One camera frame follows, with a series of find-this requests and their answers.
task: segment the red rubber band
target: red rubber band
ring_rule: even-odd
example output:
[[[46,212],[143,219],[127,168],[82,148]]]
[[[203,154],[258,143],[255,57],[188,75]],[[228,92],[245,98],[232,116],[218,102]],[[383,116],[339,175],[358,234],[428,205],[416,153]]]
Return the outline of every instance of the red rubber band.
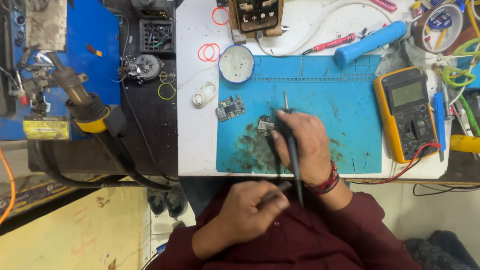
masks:
[[[216,57],[215,59],[212,59],[212,58],[215,56],[215,54],[216,54],[216,53],[215,53],[215,48],[213,48],[213,56],[210,57],[210,58],[208,59],[208,61],[210,61],[210,62],[216,62],[216,61],[218,60],[218,58],[220,58],[220,46],[219,46],[217,43],[210,43],[207,47],[204,48],[204,57],[205,57],[205,59],[207,59],[207,57],[205,56],[205,50],[206,50],[208,47],[212,46],[212,45],[217,46],[217,48],[218,48],[218,54],[217,54],[217,57]]]
[[[205,60],[203,60],[203,59],[200,57],[200,50],[201,50],[203,47],[209,46],[209,45],[210,45],[209,43],[203,44],[203,45],[200,47],[200,49],[198,49],[198,52],[197,52],[198,59],[200,59],[200,60],[202,60],[202,61],[204,61],[204,62],[207,62],[207,61],[210,61],[210,60],[215,56],[215,54],[213,54],[213,55],[212,55],[212,58],[210,58],[210,59],[207,59],[207,58],[205,57]]]
[[[219,23],[217,23],[217,22],[215,21],[215,19],[213,18],[213,14],[215,14],[215,11],[217,11],[217,10],[219,10],[219,9],[225,10],[225,11],[227,12],[227,15],[230,17],[230,13],[228,13],[228,10],[227,10],[226,8],[224,8],[224,7],[217,7],[217,8],[215,8],[215,9],[213,10],[213,12],[212,12],[212,20],[213,20],[213,22],[214,22],[216,25],[226,25],[226,24],[228,24],[228,22],[230,21],[230,18],[229,18],[229,19],[227,20],[227,22],[225,22],[224,24],[219,24]]]
[[[212,57],[210,57],[210,58],[207,58],[207,56],[205,55],[205,51],[207,50],[208,47],[212,47],[212,49],[213,49],[213,54],[212,54]],[[204,48],[204,57],[205,57],[205,59],[207,59],[208,61],[211,61],[212,58],[215,57],[215,47],[213,47],[211,43],[209,43],[208,46],[206,46],[206,47]]]

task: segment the multimeter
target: multimeter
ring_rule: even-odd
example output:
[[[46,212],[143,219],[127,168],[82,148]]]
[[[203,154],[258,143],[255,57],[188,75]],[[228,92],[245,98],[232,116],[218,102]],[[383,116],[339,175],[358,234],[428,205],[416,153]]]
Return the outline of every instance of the multimeter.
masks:
[[[427,82],[420,68],[408,67],[380,76],[373,82],[373,88],[395,162],[408,163],[422,145],[437,143]],[[428,147],[423,156],[437,152],[437,148]]]

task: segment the hand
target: hand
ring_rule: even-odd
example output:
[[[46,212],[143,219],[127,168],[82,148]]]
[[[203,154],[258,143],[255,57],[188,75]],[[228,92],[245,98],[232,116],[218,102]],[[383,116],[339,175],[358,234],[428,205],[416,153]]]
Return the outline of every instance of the hand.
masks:
[[[277,113],[297,139],[300,179],[310,185],[319,185],[328,180],[332,166],[324,123],[306,113],[288,114],[282,110]],[[292,171],[285,138],[276,131],[272,131],[272,137],[283,165]]]
[[[267,181],[235,184],[216,217],[221,226],[228,228],[227,236],[232,245],[246,243],[264,234],[273,220],[290,206],[287,197],[278,192],[261,210],[256,208],[260,200],[278,187]]]
[[[266,181],[233,185],[218,216],[193,235],[192,248],[197,257],[210,258],[229,246],[264,234],[273,220],[290,206],[287,197],[279,192],[258,210],[256,205],[272,190],[278,187]]]

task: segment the sticker label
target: sticker label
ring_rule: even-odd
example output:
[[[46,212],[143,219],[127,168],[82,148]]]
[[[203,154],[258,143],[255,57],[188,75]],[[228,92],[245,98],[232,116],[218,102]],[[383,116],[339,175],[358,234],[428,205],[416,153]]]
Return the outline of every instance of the sticker label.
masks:
[[[24,132],[27,139],[68,140],[70,139],[70,123],[68,121],[24,120]]]

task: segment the tape roll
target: tape roll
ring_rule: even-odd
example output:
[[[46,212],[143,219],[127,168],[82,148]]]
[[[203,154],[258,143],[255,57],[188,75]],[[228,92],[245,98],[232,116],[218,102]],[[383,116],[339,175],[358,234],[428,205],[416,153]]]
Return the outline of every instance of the tape roll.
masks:
[[[425,28],[428,26],[428,21],[430,18],[434,17],[436,13],[445,10],[448,12],[452,18],[452,26],[448,28],[448,37],[444,37],[443,43],[438,49],[434,47],[429,47],[425,41]],[[413,34],[413,39],[417,47],[431,53],[441,53],[447,48],[449,48],[460,35],[463,26],[463,14],[460,8],[455,4],[445,4],[441,6],[435,6],[425,12],[417,22],[415,26],[415,33]]]

